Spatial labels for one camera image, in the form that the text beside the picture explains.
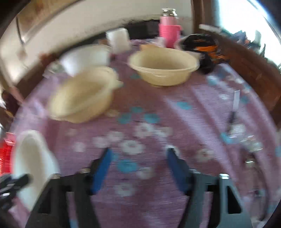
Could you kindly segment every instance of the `window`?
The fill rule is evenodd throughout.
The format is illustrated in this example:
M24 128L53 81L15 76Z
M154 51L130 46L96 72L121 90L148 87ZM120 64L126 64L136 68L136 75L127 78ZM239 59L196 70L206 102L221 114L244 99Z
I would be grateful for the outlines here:
M265 57L277 66L281 63L281 44L261 11L250 0L218 0L220 26L231 33L246 32L250 41L255 39L255 31L261 33L261 49L266 44Z

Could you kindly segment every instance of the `plastic bowl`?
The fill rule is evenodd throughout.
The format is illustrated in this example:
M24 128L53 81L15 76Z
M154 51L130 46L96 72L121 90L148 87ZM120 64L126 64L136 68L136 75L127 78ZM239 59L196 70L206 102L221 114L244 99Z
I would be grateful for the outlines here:
M19 178L30 174L30 184L17 195L29 211L32 211L38 197L53 174L59 174L58 161L48 149L45 138L40 132L22 132L12 151L12 174Z
M92 66L108 66L111 47L104 44L90 44L72 49L60 58L66 73L74 76Z
M65 82L48 103L52 119L86 122L102 114L111 104L113 90L123 83L109 67L93 67Z
M152 48L137 51L128 64L141 78L153 85L173 86L185 82L199 68L199 60L170 48Z

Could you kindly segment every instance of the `purple tablecloth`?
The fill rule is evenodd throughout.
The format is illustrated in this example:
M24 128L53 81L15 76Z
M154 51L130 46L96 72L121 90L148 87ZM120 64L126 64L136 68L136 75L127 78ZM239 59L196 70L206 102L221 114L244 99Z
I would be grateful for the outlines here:
M272 119L252 88L225 63L207 75L194 72L181 85L152 86L127 66L132 52L117 56L110 64L124 86L115 92L107 113L82 124L50 119L47 101L68 76L46 72L48 78L30 94L12 131L16 135L28 129L40 131L58 159L62 175L87 167L103 148L113 149L114 161L104 187L93 197L101 227L177 227L186 197L177 189L167 166L164 151L169 145L191 168L211 175L229 174L245 205L250 205L252 187L245 154L224 134L233 92L240 89L237 118L247 134L255 135L262 144L256 157L269 186L270 216L281 198L281 149ZM72 198L69 194L75 226ZM24 207L17 203L11 212L24 227L28 218Z

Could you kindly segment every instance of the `beige bowl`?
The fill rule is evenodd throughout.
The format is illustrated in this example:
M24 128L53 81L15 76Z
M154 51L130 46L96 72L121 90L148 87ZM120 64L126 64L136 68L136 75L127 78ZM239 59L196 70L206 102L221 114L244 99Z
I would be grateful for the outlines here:
M185 82L199 68L199 60L184 51L152 48L130 56L129 66L153 85L172 86Z
M113 90L123 83L109 67L93 67L65 82L48 104L52 119L86 122L102 114L111 104Z

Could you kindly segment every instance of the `pink cup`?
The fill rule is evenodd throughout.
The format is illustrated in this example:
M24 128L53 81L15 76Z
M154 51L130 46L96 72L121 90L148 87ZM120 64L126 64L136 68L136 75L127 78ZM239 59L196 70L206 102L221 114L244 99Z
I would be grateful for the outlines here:
M167 48L174 48L174 43L180 38L180 25L163 25L159 24L159 36L166 40Z

